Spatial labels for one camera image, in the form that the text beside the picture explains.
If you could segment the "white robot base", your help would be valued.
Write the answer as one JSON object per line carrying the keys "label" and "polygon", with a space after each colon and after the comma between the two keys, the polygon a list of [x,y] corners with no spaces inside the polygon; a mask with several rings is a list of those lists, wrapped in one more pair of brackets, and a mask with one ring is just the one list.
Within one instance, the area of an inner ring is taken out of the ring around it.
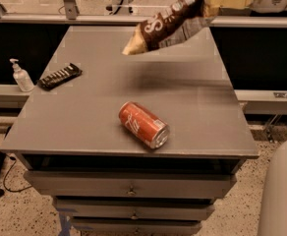
{"label": "white robot base", "polygon": [[258,236],[287,236],[287,141],[276,150],[266,172]]}

